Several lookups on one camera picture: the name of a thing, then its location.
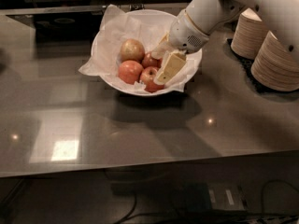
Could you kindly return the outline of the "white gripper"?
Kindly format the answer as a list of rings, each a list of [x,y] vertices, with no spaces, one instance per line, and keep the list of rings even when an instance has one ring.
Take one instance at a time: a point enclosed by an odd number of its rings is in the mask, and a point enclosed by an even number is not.
[[[192,22],[185,10],[181,10],[156,48],[151,51],[151,57],[162,60],[154,82],[164,85],[170,81],[186,64],[186,54],[174,49],[195,53],[209,40],[209,36],[200,31]]]

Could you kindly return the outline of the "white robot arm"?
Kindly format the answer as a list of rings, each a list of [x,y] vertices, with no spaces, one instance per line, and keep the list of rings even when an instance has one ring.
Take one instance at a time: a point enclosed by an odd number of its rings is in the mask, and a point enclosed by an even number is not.
[[[248,8],[256,12],[291,56],[299,61],[299,0],[192,0],[152,51],[153,58],[163,61],[154,82],[163,85],[179,72],[167,60],[173,51],[197,52],[216,29]]]

